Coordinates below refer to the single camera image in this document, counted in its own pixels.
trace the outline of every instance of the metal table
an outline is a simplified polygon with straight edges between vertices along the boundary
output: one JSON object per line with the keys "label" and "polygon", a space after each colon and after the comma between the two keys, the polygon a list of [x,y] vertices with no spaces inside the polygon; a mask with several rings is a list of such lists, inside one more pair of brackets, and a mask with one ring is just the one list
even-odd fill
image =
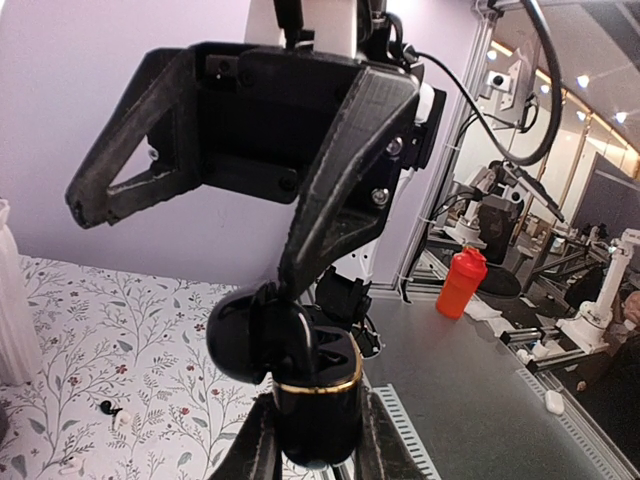
{"label": "metal table", "polygon": [[440,476],[603,478],[489,328],[448,320],[434,304],[375,298],[370,315],[386,348],[365,370],[372,385],[395,387]]}

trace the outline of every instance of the floral pattern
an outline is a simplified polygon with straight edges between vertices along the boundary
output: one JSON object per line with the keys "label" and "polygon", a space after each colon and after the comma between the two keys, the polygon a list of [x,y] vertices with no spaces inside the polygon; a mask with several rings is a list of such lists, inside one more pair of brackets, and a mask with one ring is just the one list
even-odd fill
{"label": "floral pattern", "polygon": [[[207,353],[207,317],[234,287],[29,257],[22,268],[44,364],[30,384],[0,386],[0,477],[61,478],[77,456],[89,480],[208,478],[268,390],[225,377]],[[131,422],[114,430],[104,400]]]}

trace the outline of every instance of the wire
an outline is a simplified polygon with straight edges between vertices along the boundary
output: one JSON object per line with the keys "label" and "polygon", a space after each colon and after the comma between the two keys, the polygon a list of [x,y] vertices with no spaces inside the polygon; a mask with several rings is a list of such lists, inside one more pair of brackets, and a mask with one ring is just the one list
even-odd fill
{"label": "wire", "polygon": [[547,126],[547,131],[545,132],[545,135],[538,148],[536,148],[536,150],[527,157],[518,157],[516,155],[513,155],[507,148],[504,147],[504,145],[502,145],[502,143],[500,143],[500,140],[498,140],[494,131],[489,126],[485,115],[482,114],[480,108],[476,104],[467,88],[458,79],[456,74],[449,69],[449,67],[447,67],[436,57],[434,57],[433,55],[429,55],[428,53],[416,51],[415,54],[436,64],[449,76],[449,78],[451,78],[453,83],[456,84],[456,86],[464,96],[467,103],[469,103],[471,109],[478,116],[478,120],[480,120],[480,123],[487,132],[487,135],[489,135],[489,138],[496,146],[498,151],[502,154],[502,156],[506,160],[516,165],[527,167],[538,163],[551,150],[558,130],[560,129],[560,122],[562,121],[562,75],[560,72],[560,62],[558,61],[558,55],[556,54],[553,42],[551,41],[549,27],[546,20],[544,19],[544,16],[542,15],[540,5],[538,5],[537,0],[521,0],[521,2],[524,5],[527,15],[529,16],[529,19],[531,20],[531,23],[533,24],[538,37],[540,38],[542,49],[544,51],[545,57],[547,58],[547,64],[549,66],[549,76],[551,78],[551,118],[549,119],[549,125]]}
{"label": "wire", "polygon": [[533,112],[533,118],[531,119],[531,123],[520,130],[520,133],[529,133],[529,131],[533,128],[533,126],[538,121],[538,114],[540,113],[540,100],[538,100],[538,96],[535,93],[532,93],[529,97],[528,103],[529,106],[533,105],[535,111]]}
{"label": "wire", "polygon": [[[458,200],[462,200],[464,197],[467,197],[467,199],[471,199],[473,198],[473,192],[460,192],[460,193],[455,193],[453,195],[450,195],[449,197],[447,197],[444,202],[442,202],[440,204],[440,206],[438,208],[436,208],[433,213],[431,214],[431,216],[429,217],[429,220],[435,220],[436,218],[438,218],[440,215],[442,215],[444,212],[446,212],[447,210],[450,210],[454,207],[454,205],[456,203],[458,203]],[[450,200],[454,200],[455,202],[453,202],[451,205],[447,206],[447,203],[449,203]]]}

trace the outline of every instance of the black cable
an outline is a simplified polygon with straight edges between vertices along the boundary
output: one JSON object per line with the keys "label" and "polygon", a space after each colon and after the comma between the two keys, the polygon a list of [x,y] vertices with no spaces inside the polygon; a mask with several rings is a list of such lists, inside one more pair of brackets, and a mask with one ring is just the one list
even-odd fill
{"label": "black cable", "polygon": [[[489,117],[497,122],[502,123],[505,127],[508,128],[516,128],[516,125],[514,125],[513,123],[507,122],[505,120],[502,120],[499,117],[496,117],[495,115],[491,115],[490,113],[485,113],[484,114],[485,117]],[[464,136],[464,134],[466,133],[466,131],[468,130],[468,128],[473,125],[473,123],[478,120],[478,116],[475,113],[472,113],[471,115],[469,115],[469,117],[467,118],[467,120],[470,120],[466,125],[463,122],[463,125],[460,127],[460,131],[458,132],[458,136],[456,137],[455,143],[453,144],[455,147],[457,147],[460,142],[462,141],[462,137]]]}
{"label": "black cable", "polygon": [[531,123],[520,130],[520,133],[529,133],[529,131],[533,128],[533,126],[538,121],[538,114],[540,113],[540,100],[538,100],[538,96],[535,93],[532,93],[529,97],[529,103],[533,105],[535,111],[533,112],[533,118],[531,119]]}
{"label": "black cable", "polygon": [[464,96],[467,103],[471,109],[478,116],[478,120],[484,127],[487,135],[496,146],[500,154],[502,156],[520,166],[530,166],[538,163],[550,150],[553,145],[553,142],[558,134],[558,130],[560,129],[560,122],[562,121],[562,74],[560,72],[560,62],[558,61],[558,56],[556,54],[555,48],[553,46],[553,42],[551,41],[551,34],[549,33],[549,27],[547,22],[540,10],[540,6],[538,5],[537,0],[521,0],[524,8],[533,24],[533,27],[538,34],[540,39],[540,43],[542,44],[542,49],[544,51],[545,57],[547,58],[547,64],[549,66],[549,76],[551,78],[551,118],[549,119],[549,125],[547,126],[547,131],[540,142],[540,145],[536,150],[528,155],[527,157],[518,157],[513,155],[509,150],[507,150],[502,143],[498,140],[495,133],[489,126],[485,116],[480,111],[480,108],[476,104],[475,100],[467,90],[467,88],[462,84],[462,82],[458,79],[458,77],[453,73],[444,63],[435,58],[433,55],[429,55],[424,52],[415,52],[415,54],[419,57],[425,58],[430,62],[435,63],[438,67],[440,67],[448,76],[451,78],[453,83],[456,84],[462,95]]}

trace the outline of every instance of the red water bottle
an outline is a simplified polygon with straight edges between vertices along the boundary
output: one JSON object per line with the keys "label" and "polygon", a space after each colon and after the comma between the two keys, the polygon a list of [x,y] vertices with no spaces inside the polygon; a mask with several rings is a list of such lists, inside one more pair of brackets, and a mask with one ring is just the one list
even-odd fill
{"label": "red water bottle", "polygon": [[465,247],[453,256],[449,275],[440,292],[436,308],[445,317],[458,320],[467,303],[487,276],[487,259],[475,248]]}

